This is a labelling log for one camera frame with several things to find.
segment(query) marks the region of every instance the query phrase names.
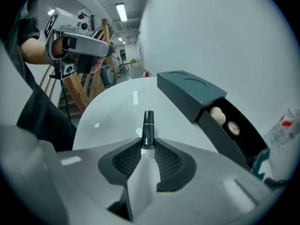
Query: fluorescent light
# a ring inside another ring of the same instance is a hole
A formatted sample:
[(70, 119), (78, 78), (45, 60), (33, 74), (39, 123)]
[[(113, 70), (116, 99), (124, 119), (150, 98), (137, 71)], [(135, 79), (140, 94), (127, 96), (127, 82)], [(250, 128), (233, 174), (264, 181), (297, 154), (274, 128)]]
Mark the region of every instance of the fluorescent light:
[(48, 15), (52, 15), (54, 13), (54, 9), (52, 9), (52, 10), (50, 10), (49, 12), (48, 12)]
[(119, 13), (121, 21), (122, 22), (126, 22), (127, 21), (127, 17), (126, 17), (124, 3), (117, 3), (116, 4), (116, 8), (118, 10), (118, 13)]

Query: white wall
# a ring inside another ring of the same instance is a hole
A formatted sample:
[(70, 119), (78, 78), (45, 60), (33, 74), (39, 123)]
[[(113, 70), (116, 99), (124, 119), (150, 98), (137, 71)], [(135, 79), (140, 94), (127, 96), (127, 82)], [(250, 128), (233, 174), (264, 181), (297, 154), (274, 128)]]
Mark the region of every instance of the white wall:
[(144, 60), (144, 41), (143, 41), (143, 18), (141, 19), (141, 26), (139, 28), (139, 41), (138, 41), (138, 47), (140, 52), (140, 67), (142, 69), (145, 69), (145, 60)]
[(300, 106), (300, 50), (272, 0), (148, 0), (140, 31), (145, 69), (214, 83), (261, 135)]
[(116, 56), (119, 57), (119, 46), (115, 46), (114, 51), (116, 53)]
[(40, 30), (44, 29), (50, 19), (48, 11), (55, 8), (61, 8), (69, 13), (77, 15), (77, 11), (84, 7), (77, 0), (38, 0), (38, 23)]
[(137, 52), (136, 62), (139, 64), (139, 67), (141, 67), (140, 42), (139, 42), (139, 40), (137, 40), (137, 42), (136, 42), (136, 52)]
[(92, 16), (92, 14), (93, 14), (92, 11), (89, 10), (88, 8), (86, 8), (86, 7), (80, 9), (80, 10), (77, 12), (77, 16), (78, 16), (79, 14), (81, 14), (81, 13), (84, 13), (84, 14), (86, 14), (87, 16)]
[(131, 61), (137, 58), (136, 44), (125, 44), (126, 60)]
[(102, 27), (102, 20), (99, 18), (99, 15), (94, 15), (94, 26), (95, 31), (97, 31), (98, 28)]

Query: human hand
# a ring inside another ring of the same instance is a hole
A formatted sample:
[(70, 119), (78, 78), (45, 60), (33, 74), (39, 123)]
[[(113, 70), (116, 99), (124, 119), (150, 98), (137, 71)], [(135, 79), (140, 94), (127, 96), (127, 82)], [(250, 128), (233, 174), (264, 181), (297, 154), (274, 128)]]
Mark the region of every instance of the human hand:
[(104, 61), (103, 57), (99, 57), (97, 62), (94, 64), (94, 68), (91, 73), (97, 72), (97, 70), (101, 67), (101, 63)]
[[(55, 58), (59, 58), (59, 57), (61, 57), (63, 55), (62, 40), (63, 40), (63, 37), (59, 37), (58, 39), (56, 39), (53, 42), (53, 45), (52, 45), (52, 54), (53, 54), (53, 56)], [(69, 38), (67, 40), (68, 46), (70, 46), (70, 41), (71, 41), (71, 38)], [(72, 60), (75, 60), (76, 55), (75, 54), (71, 54), (70, 57), (72, 58)], [(98, 60), (97, 60), (97, 62), (94, 64), (94, 67), (93, 67), (91, 73), (97, 72), (97, 70), (101, 67), (101, 63), (103, 61), (104, 61), (104, 58), (103, 57), (99, 57)]]
[[(64, 37), (59, 37), (58, 39), (56, 39), (53, 44), (52, 44), (52, 55), (55, 57), (55, 58), (59, 58), (61, 57), (64, 53), (63, 53), (63, 50), (62, 50), (62, 40), (63, 40)], [(69, 38), (67, 40), (67, 45), (70, 46), (70, 41), (71, 41), (71, 38)]]

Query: black mesh pad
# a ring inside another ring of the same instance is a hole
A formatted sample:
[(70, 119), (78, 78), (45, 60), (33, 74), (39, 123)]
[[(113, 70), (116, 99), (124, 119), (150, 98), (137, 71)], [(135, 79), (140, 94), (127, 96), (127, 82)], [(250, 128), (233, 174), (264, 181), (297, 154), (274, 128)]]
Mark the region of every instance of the black mesh pad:
[(141, 145), (137, 143), (114, 156), (112, 165), (129, 179), (141, 157)]
[(127, 187), (127, 180), (141, 157), (141, 139), (136, 138), (101, 157), (98, 169), (109, 183)]
[(192, 156), (159, 138), (155, 139), (155, 160), (161, 180), (157, 185), (158, 192), (180, 190), (191, 181), (197, 170)]

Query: black sleeve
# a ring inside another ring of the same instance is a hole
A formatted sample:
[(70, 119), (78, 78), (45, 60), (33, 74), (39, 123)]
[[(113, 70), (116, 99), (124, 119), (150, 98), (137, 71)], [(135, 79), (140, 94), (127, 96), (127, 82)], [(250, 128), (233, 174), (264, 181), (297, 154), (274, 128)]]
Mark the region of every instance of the black sleeve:
[(29, 38), (39, 38), (38, 0), (28, 0), (27, 11), (27, 16), (20, 21), (20, 27), (18, 30), (19, 45)]

